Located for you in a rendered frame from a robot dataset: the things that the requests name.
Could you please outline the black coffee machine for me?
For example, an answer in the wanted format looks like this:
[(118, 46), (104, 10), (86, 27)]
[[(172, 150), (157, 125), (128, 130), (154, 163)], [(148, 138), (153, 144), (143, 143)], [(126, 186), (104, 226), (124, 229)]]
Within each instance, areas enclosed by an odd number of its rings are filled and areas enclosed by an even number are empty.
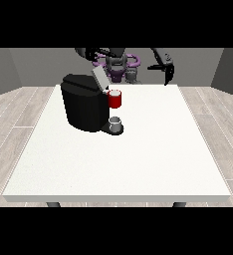
[(108, 92), (100, 89), (93, 76), (68, 74), (63, 78), (61, 91), (68, 122), (82, 131), (104, 131), (111, 135), (123, 133), (110, 131)]

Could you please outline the pale grey machine lid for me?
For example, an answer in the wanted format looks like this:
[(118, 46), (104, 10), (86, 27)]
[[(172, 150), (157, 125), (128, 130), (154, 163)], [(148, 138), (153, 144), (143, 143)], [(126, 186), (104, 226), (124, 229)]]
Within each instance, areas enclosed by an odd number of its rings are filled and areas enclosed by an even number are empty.
[(104, 91), (109, 85), (110, 85), (110, 80), (108, 79), (105, 70), (103, 69), (102, 66), (97, 66), (92, 69), (92, 74), (94, 78), (96, 79), (98, 86), (102, 91)]

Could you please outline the red pod holder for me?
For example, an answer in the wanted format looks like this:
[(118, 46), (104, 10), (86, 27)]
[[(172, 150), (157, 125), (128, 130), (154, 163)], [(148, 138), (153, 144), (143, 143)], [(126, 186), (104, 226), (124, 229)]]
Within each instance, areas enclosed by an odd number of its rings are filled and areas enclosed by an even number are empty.
[(121, 106), (121, 91), (110, 90), (108, 92), (109, 107), (112, 109), (117, 109)]

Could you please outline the small grey coffee pod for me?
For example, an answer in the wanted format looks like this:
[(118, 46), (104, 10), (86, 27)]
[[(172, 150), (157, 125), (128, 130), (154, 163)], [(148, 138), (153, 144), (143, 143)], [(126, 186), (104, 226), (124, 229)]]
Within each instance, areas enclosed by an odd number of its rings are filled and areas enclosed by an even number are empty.
[(137, 76), (137, 69), (127, 69), (125, 72), (125, 80), (128, 83), (135, 84)]

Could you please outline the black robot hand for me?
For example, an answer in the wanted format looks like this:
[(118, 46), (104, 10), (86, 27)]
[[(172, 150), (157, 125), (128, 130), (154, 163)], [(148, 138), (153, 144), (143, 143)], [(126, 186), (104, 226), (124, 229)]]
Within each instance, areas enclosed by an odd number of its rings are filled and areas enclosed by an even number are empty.
[(167, 85), (174, 76), (174, 65), (152, 65), (148, 67), (149, 70), (154, 71), (154, 70), (161, 70), (162, 72), (165, 73), (165, 79), (164, 79), (164, 84)]
[(116, 54), (111, 53), (110, 51), (103, 50), (101, 48), (87, 48), (85, 52), (86, 59), (92, 62), (96, 61), (96, 57), (98, 56), (98, 54), (103, 54), (105, 56), (114, 58), (117, 56)]

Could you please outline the small grey cup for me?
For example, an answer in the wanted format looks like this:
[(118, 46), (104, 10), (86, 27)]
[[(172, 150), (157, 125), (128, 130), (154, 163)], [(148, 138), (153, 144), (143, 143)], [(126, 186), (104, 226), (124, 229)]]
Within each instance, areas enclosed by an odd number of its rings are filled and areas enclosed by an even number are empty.
[(110, 131), (118, 132), (121, 129), (121, 120), (119, 117), (111, 117), (109, 119)]

